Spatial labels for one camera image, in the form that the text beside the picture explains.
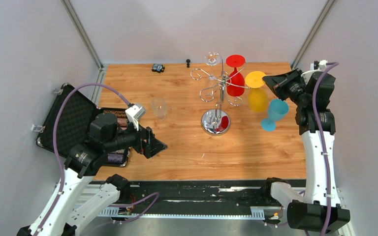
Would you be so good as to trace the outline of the yellow wine glass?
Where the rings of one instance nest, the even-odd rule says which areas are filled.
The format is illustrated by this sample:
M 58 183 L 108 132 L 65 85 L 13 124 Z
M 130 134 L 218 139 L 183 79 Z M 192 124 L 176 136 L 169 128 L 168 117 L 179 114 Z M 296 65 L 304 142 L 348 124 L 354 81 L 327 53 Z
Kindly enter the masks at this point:
M 263 88 L 264 76 L 266 74 L 262 71 L 253 71 L 245 77 L 245 84 L 250 88 L 248 106 L 254 112 L 264 112 L 268 108 L 268 94 Z

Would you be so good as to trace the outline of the blue wine glass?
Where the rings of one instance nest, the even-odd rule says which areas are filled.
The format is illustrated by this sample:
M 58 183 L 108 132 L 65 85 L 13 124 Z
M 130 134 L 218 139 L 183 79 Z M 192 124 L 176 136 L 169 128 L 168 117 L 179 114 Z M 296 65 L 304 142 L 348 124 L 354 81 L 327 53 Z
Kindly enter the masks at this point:
M 276 122 L 283 119 L 288 112 L 289 105 L 285 101 L 273 99 L 267 110 L 268 117 L 261 121 L 261 127 L 267 132 L 274 131 L 276 129 Z

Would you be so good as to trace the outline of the clear ribbed goblet glass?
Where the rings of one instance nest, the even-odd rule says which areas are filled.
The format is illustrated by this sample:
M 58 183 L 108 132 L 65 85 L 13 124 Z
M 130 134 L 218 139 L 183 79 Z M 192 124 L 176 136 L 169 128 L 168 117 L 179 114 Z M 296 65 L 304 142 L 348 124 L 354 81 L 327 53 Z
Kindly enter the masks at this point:
M 151 106 L 153 109 L 153 113 L 159 120 L 165 120 L 167 116 L 167 105 L 164 98 L 155 97 L 151 101 Z

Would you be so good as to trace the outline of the chrome wine glass rack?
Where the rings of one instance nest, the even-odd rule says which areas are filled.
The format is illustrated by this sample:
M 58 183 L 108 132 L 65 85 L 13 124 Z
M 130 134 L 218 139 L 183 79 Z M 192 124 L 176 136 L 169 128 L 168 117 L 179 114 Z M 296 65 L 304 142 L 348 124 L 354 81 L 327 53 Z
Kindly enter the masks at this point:
M 224 101 L 227 101 L 230 105 L 234 107 L 239 107 L 243 105 L 243 99 L 241 96 L 233 97 L 233 100 L 229 99 L 229 94 L 227 93 L 227 86 L 230 85 L 229 74 L 233 71 L 232 67 L 226 65 L 226 60 L 221 56 L 221 62 L 216 66 L 216 80 L 218 84 L 218 89 L 215 92 L 214 96 L 206 96 L 205 92 L 207 87 L 203 88 L 199 92 L 199 98 L 206 103 L 213 102 L 214 99 L 217 99 L 217 102 L 214 105 L 214 108 L 206 111 L 201 117 L 201 127 L 203 131 L 211 136 L 219 136 L 225 134 L 231 126 L 231 119 L 229 114 L 223 110 Z M 237 70 L 241 73 L 247 65 L 247 62 L 241 67 L 238 67 Z M 199 81 L 203 77 L 208 79 L 208 72 L 201 68 L 195 68 L 190 72 L 190 77 Z M 246 84 L 244 85 L 245 89 L 250 89 Z

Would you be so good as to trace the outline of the clear wine glass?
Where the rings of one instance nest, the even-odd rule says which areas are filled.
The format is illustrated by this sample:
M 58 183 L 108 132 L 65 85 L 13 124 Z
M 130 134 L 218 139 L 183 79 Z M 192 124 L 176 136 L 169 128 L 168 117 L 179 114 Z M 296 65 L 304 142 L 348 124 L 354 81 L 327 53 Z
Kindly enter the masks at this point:
M 215 92 L 218 89 L 218 84 L 216 80 L 216 66 L 221 62 L 221 56 L 216 52 L 208 52 L 205 55 L 206 64 L 210 67 L 210 72 L 208 73 L 207 79 L 207 91 L 205 92 L 206 96 L 213 97 Z

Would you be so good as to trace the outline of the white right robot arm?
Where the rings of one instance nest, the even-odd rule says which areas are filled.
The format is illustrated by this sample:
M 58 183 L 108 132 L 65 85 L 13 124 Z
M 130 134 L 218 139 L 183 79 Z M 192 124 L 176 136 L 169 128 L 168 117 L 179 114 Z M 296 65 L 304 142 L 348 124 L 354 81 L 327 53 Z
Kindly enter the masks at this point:
M 263 80 L 278 101 L 290 99 L 296 105 L 307 179 L 304 194 L 299 194 L 286 180 L 269 177 L 261 198 L 267 205 L 283 206 L 291 228 L 331 234 L 350 221 L 350 211 L 341 206 L 337 194 L 333 165 L 336 127 L 328 105 L 336 79 L 327 71 L 295 69 Z

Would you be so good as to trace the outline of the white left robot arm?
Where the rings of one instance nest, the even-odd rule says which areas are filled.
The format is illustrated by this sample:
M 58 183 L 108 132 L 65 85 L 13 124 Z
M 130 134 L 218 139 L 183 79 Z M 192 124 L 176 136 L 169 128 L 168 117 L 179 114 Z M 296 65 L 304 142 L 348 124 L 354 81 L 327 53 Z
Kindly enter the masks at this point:
M 121 149 L 134 148 L 147 159 L 166 150 L 168 146 L 158 140 L 149 127 L 127 129 L 119 127 L 117 116 L 98 115 L 82 143 L 75 145 L 64 163 L 63 173 L 48 204 L 29 226 L 18 231 L 19 236 L 78 236 L 83 229 L 114 202 L 126 203 L 131 197 L 130 183 L 114 174 L 102 185 L 98 193 L 77 209 L 74 206 L 82 192 L 93 180 L 108 155 Z

